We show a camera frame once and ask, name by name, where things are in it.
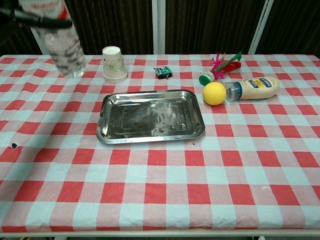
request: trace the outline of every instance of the dark curtain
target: dark curtain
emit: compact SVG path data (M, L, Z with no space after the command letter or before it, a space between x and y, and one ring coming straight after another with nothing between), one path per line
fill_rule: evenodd
M151 0L65 0L85 54L153 54Z
M275 0L256 53L320 58L320 1Z
M0 28L1 44L0 56L2 55L41 55L37 41L28 27L17 27L6 24Z
M167 54L247 53L265 0L167 0Z

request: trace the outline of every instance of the mayonnaise bottle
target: mayonnaise bottle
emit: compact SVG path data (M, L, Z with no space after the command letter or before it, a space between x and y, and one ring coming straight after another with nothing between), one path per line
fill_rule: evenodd
M270 76L225 82L226 99L267 99L277 94L280 85L278 79Z

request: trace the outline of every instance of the stainless steel tray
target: stainless steel tray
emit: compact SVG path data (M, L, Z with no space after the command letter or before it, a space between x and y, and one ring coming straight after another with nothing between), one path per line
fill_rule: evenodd
M107 95L96 136L104 144L123 144L194 139L204 132L195 94L168 90Z

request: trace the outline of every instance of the white paper cup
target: white paper cup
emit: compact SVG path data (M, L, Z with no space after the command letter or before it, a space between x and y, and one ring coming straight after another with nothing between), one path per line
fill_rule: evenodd
M128 77L121 50L117 46L102 49L103 77L110 83L121 82Z

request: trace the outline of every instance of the table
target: table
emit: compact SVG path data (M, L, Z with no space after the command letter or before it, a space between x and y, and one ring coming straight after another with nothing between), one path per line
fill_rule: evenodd
M245 55L222 81L275 77L277 96L209 106L198 77L213 56L125 55L128 79L117 84L104 81L100 56L76 79L46 55L0 57L0 231L320 234L320 60ZM173 77L156 79L164 65ZM202 137L97 140L104 96L173 89L195 93Z

